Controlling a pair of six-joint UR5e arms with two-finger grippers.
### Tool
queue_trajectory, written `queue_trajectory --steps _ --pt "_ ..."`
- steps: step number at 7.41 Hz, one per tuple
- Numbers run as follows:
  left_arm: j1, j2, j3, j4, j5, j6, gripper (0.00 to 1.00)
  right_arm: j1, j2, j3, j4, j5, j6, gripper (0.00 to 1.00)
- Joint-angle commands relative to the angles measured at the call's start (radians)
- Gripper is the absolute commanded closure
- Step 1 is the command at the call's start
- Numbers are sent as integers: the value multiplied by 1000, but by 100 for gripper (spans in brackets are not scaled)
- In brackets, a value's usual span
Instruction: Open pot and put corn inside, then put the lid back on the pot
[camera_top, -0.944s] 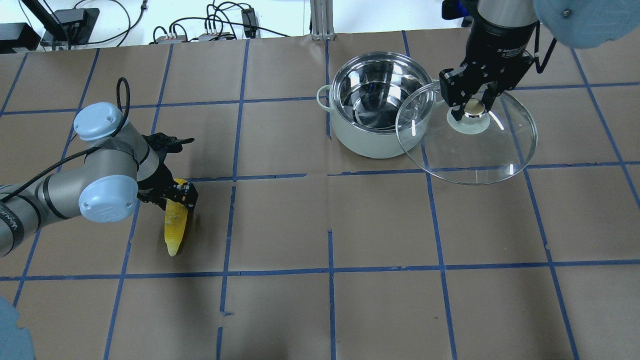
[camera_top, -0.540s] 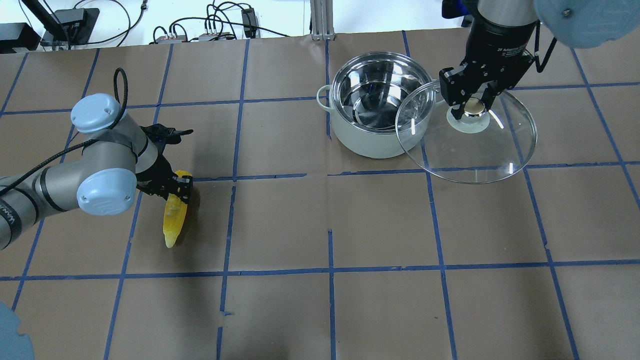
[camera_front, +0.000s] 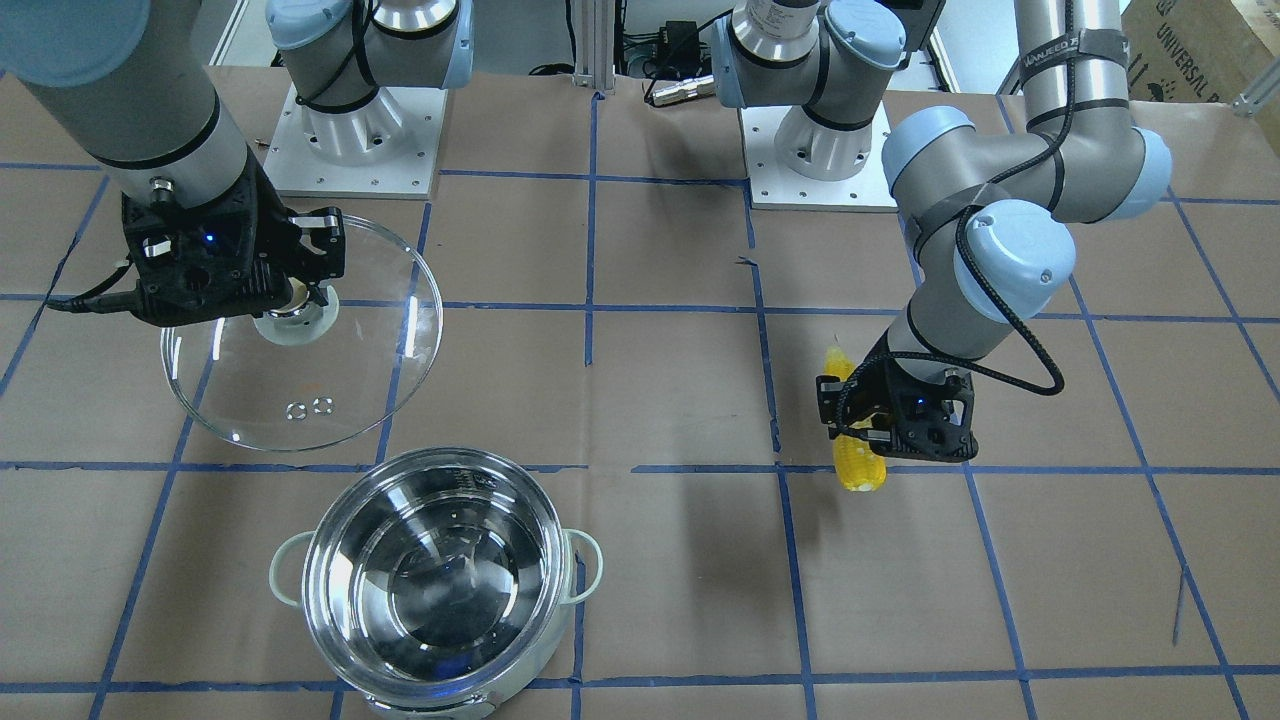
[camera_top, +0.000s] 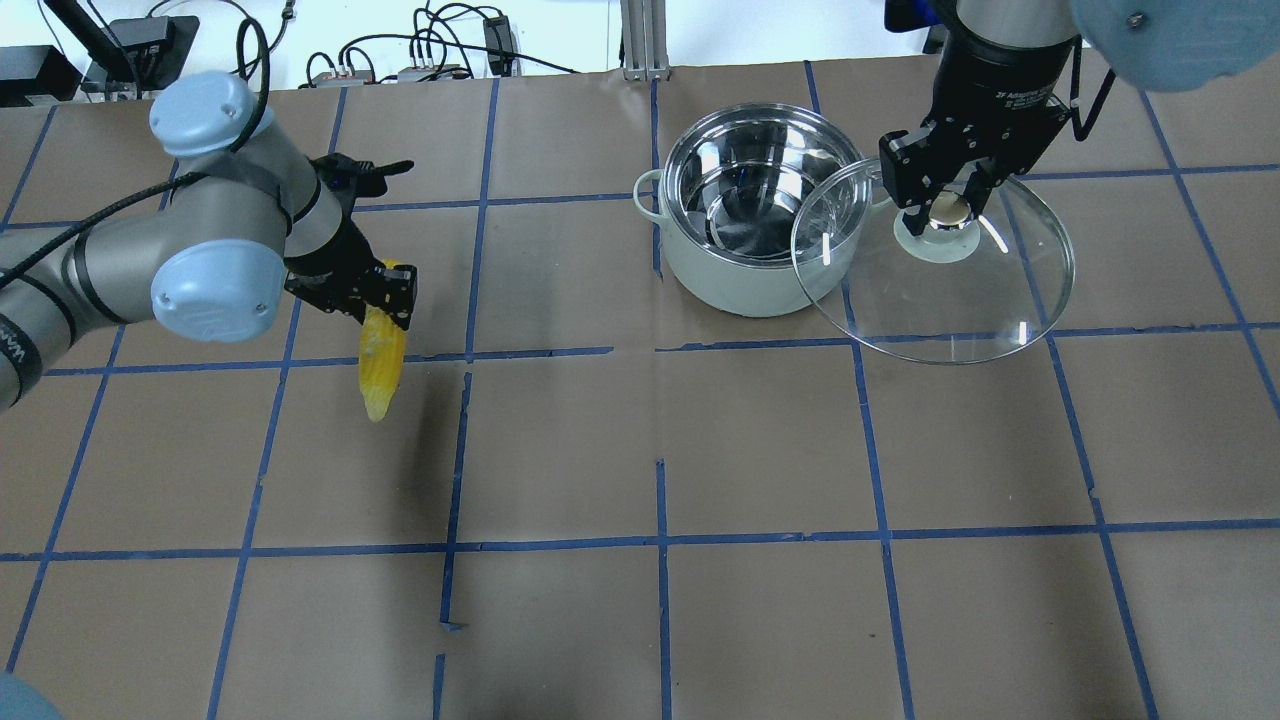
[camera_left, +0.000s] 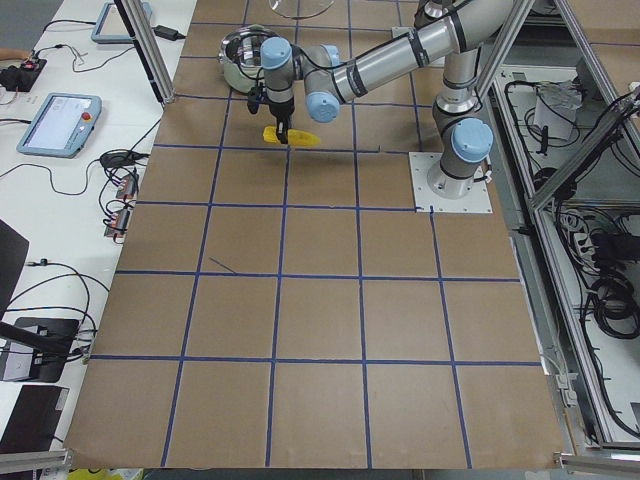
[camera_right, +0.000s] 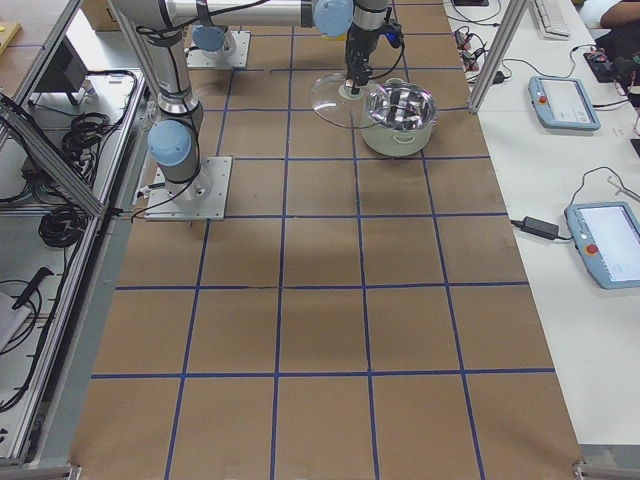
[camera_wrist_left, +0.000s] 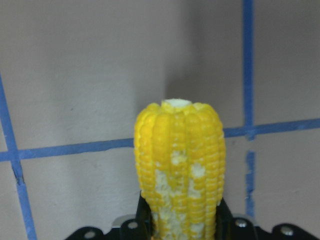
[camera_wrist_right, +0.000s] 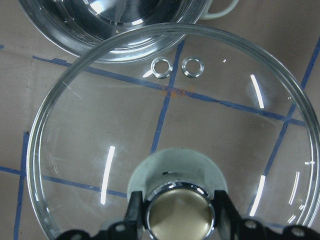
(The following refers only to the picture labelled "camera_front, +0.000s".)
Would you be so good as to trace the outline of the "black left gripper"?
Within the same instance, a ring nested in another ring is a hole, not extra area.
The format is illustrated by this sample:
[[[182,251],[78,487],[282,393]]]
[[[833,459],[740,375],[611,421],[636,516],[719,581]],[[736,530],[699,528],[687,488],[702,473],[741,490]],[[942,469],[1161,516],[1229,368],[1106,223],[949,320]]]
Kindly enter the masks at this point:
[[[965,462],[979,450],[972,429],[974,388],[969,372],[928,363],[943,382],[915,378],[897,360],[883,360],[860,375],[860,421],[845,409],[845,377],[815,377],[815,400],[828,437],[850,437],[879,456],[932,462]]]

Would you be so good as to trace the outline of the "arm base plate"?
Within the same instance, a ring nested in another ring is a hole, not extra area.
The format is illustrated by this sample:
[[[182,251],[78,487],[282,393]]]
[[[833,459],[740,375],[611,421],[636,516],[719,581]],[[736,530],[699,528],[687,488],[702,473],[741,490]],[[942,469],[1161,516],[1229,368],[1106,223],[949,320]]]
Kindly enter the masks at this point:
[[[800,106],[739,111],[751,204],[765,210],[896,213],[882,151],[890,135],[883,105],[869,126],[836,131]]]
[[[289,91],[264,169],[288,197],[428,200],[451,94],[384,87],[346,114],[320,113]]]

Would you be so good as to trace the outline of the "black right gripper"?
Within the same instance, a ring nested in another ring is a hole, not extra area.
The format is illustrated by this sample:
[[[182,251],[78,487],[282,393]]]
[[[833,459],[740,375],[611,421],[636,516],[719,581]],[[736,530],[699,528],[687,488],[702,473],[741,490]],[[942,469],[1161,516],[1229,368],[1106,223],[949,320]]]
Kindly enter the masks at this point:
[[[227,192],[193,209],[123,196],[122,224],[138,279],[120,309],[156,327],[274,311],[302,284],[346,274],[342,210],[292,215],[256,156]]]

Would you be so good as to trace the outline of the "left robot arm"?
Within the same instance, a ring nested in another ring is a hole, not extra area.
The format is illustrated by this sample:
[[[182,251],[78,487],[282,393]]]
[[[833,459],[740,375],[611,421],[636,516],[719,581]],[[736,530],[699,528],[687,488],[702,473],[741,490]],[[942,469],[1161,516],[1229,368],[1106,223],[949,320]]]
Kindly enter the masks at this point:
[[[1129,110],[1117,4],[1015,8],[1024,132],[980,135],[964,111],[932,106],[884,141],[884,178],[924,281],[846,380],[818,382],[829,434],[882,457],[973,459],[972,375],[1014,332],[1052,382],[1012,384],[1060,393],[1062,374],[1025,322],[1073,273],[1068,227],[1139,217],[1171,179],[1170,149]],[[877,1],[741,1],[713,23],[716,91],[727,108],[787,108],[786,163],[842,179],[869,149],[906,40]]]

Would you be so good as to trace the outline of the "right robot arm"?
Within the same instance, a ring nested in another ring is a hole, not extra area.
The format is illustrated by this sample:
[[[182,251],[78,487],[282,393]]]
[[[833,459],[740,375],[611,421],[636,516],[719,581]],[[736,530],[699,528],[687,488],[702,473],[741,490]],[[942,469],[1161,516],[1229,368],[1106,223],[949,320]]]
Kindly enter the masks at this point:
[[[471,1],[268,1],[292,95],[275,140],[319,170],[383,176],[419,135],[402,94],[474,73]],[[242,318],[276,345],[325,334],[355,261],[335,208],[298,211],[283,170],[200,59],[198,1],[5,1],[3,70],[116,183],[125,256],[99,284],[49,296],[65,314],[128,314],[160,328]]]

